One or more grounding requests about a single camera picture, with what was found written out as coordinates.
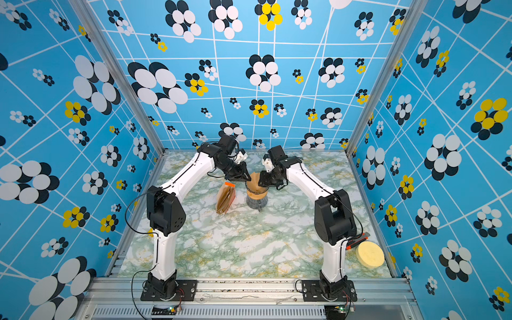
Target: black cable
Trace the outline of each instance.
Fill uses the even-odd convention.
[[[137,305],[135,304],[135,298],[133,297],[133,279],[135,279],[135,276],[140,273],[140,272],[151,272],[157,265],[155,265],[153,268],[151,268],[151,270],[141,270],[141,271],[137,271],[134,273],[133,277],[132,277],[132,285],[131,285],[131,291],[132,291],[132,301],[133,301],[133,305],[135,306],[135,309],[137,309],[137,312],[140,314],[140,316],[144,319],[144,320],[148,320],[146,319],[142,313],[140,313],[139,311],[139,308],[137,308]]]

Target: round sponge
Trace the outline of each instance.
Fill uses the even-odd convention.
[[[375,269],[384,263],[384,252],[370,241],[364,241],[358,245],[355,254],[359,262],[369,269]]]

